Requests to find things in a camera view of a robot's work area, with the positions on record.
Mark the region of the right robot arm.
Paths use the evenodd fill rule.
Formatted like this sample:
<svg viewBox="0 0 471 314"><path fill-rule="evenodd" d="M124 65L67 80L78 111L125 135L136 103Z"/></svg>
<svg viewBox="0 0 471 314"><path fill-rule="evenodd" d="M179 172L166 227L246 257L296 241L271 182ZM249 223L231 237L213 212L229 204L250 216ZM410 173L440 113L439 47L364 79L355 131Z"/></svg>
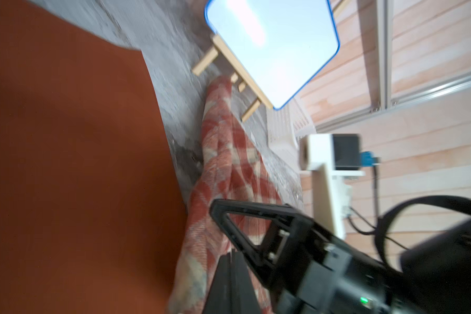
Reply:
<svg viewBox="0 0 471 314"><path fill-rule="evenodd" d="M469 219L403 252L395 270L387 231L412 205ZM379 259L288 205L215 200L210 214L234 249L219 259L204 313L260 313L251 276L269 291L274 313L471 313L468 198L427 196L391 209L374 230Z"/></svg>

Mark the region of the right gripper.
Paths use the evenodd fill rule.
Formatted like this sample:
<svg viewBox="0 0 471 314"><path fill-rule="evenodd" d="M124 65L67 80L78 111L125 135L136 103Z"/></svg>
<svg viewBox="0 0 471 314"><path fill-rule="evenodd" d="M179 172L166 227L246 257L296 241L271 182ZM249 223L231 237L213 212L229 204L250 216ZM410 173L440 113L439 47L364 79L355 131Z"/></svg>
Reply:
<svg viewBox="0 0 471 314"><path fill-rule="evenodd" d="M212 202L211 218L269 289L274 313L415 313L401 278L290 205Z"/></svg>

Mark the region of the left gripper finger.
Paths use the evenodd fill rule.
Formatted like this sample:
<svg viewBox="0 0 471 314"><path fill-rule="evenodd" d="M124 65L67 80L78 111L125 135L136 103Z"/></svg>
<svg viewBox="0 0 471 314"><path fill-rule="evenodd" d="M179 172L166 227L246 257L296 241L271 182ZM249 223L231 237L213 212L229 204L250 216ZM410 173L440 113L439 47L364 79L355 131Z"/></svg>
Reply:
<svg viewBox="0 0 471 314"><path fill-rule="evenodd" d="M221 256L203 309L204 314L261 313L243 254Z"/></svg>

